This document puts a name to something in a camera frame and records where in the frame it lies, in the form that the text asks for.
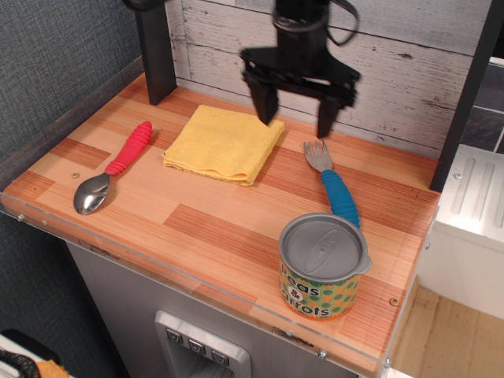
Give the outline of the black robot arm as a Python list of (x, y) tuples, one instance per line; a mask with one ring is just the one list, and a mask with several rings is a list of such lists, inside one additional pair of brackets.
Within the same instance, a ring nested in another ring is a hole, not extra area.
[(276, 115), (279, 90), (320, 101), (319, 139), (328, 136), (341, 109), (354, 105), (361, 75), (330, 54), (328, 41), (342, 46), (355, 31), (341, 42), (334, 39), (328, 30), (329, 6), (329, 1), (276, 1), (276, 45), (240, 51), (243, 79), (263, 124)]

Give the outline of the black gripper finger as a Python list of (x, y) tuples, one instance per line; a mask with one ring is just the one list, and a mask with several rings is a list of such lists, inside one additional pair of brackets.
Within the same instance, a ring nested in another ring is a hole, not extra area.
[(325, 138), (332, 130), (332, 125), (341, 109), (340, 101), (336, 98), (321, 100), (318, 110), (317, 137)]
[(277, 89), (255, 78), (249, 79), (248, 86), (258, 119), (269, 125), (278, 110)]

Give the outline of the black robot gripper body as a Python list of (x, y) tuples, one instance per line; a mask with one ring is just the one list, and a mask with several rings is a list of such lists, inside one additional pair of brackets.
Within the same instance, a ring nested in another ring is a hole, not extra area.
[(278, 91), (317, 98), (336, 98), (341, 107), (352, 106), (360, 73), (328, 51), (328, 14), (311, 17), (272, 15), (276, 45), (251, 47), (240, 52), (245, 63), (243, 79), (267, 83)]

